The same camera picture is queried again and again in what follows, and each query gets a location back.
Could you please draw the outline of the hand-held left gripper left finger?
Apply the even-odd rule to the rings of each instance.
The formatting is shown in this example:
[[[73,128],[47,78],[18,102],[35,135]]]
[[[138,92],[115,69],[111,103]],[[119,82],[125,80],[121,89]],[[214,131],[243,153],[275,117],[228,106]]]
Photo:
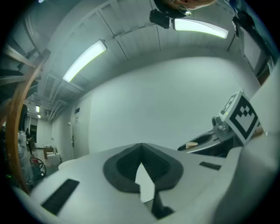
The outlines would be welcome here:
[[[153,223],[154,216],[141,202],[138,193],[117,190],[103,174],[105,161],[128,147],[116,147],[75,159],[43,180],[32,190],[30,197],[42,204],[67,179],[72,179],[79,185],[58,214],[62,221],[70,224]]]

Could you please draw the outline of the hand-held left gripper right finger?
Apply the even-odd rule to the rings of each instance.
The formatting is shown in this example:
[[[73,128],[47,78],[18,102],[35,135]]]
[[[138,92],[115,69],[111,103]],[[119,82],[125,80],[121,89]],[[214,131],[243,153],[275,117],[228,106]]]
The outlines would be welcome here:
[[[222,165],[225,160],[141,144],[141,163],[154,184],[153,206],[141,215],[141,223],[210,223],[217,199],[209,187],[219,171],[201,162]]]

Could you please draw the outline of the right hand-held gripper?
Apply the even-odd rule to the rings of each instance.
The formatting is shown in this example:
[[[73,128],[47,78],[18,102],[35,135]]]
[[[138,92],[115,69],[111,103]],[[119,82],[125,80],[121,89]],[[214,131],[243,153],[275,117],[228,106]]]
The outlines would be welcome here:
[[[216,154],[221,141],[236,137],[245,145],[259,125],[259,118],[242,91],[232,94],[218,116],[212,118],[213,130],[203,133],[181,145],[177,151],[193,154]]]

